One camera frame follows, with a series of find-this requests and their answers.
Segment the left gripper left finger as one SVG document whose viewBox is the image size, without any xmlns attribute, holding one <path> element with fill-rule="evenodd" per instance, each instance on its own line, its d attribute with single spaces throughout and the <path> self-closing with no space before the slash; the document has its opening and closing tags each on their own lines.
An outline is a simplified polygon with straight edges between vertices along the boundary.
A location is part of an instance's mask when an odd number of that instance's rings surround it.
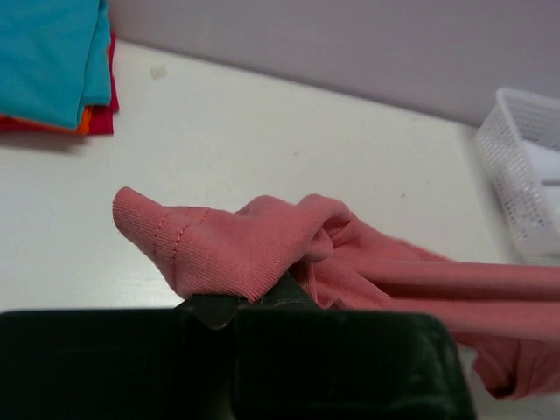
<svg viewBox="0 0 560 420">
<path fill-rule="evenodd" d="M 229 419 L 227 327 L 239 301 L 7 311 L 4 419 Z"/>
</svg>

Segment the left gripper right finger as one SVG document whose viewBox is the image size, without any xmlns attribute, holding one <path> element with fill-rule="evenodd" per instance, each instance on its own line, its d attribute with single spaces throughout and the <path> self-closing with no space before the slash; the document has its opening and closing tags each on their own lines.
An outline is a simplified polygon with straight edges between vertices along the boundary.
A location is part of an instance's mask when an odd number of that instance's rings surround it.
<svg viewBox="0 0 560 420">
<path fill-rule="evenodd" d="M 283 299 L 234 316 L 239 419 L 472 419 L 452 336 L 432 316 Z"/>
</svg>

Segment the salmon pink t-shirt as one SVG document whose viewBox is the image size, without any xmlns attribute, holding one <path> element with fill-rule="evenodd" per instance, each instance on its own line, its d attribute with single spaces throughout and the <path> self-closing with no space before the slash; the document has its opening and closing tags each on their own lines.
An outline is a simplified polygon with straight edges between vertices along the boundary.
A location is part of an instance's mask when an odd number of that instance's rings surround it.
<svg viewBox="0 0 560 420">
<path fill-rule="evenodd" d="M 475 350 L 486 390 L 521 399 L 559 390 L 559 270 L 454 262 L 380 233 L 342 202 L 261 196 L 234 212 L 163 206 L 124 187 L 115 226 L 182 298 L 260 300 L 290 274 L 324 309 L 425 312 Z"/>
</svg>

